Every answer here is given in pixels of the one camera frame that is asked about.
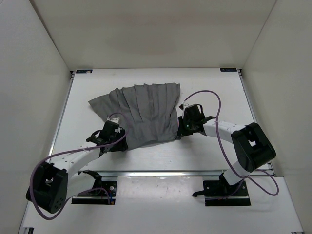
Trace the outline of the grey pleated skirt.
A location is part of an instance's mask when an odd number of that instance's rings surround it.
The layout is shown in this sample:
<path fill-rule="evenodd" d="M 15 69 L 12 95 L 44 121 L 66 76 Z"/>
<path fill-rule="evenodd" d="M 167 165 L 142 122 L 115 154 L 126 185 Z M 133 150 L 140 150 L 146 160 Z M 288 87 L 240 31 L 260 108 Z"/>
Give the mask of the grey pleated skirt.
<path fill-rule="evenodd" d="M 106 120 L 113 113 L 124 115 L 120 124 L 124 126 L 128 122 L 130 125 L 126 142 L 132 150 L 176 139 L 176 105 L 179 98 L 178 83 L 143 84 L 116 88 L 88 103 L 102 120 Z"/>

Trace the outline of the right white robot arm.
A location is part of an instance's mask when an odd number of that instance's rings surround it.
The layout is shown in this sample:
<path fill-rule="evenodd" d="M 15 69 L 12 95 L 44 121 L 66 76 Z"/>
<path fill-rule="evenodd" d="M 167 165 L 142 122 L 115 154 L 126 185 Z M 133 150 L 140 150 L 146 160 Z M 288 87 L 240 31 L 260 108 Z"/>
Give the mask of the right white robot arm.
<path fill-rule="evenodd" d="M 222 141 L 234 146 L 237 161 L 219 176 L 218 188 L 222 194 L 230 195 L 244 178 L 276 157 L 259 124 L 238 125 L 206 117 L 200 104 L 181 104 L 179 108 L 183 114 L 178 118 L 178 138 L 200 133 L 216 137 L 222 152 Z"/>

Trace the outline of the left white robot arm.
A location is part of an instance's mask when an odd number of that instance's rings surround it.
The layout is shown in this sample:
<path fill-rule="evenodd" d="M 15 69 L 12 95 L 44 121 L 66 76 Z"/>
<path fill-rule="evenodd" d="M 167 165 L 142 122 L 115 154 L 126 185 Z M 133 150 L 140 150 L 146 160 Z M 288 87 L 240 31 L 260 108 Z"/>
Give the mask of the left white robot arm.
<path fill-rule="evenodd" d="M 101 130 L 93 132 L 77 150 L 57 154 L 40 162 L 31 174 L 26 199 L 50 214 L 59 213 L 73 196 L 88 191 L 97 194 L 102 188 L 99 173 L 84 169 L 103 154 L 125 151 L 127 131 L 119 118 L 107 119 Z"/>

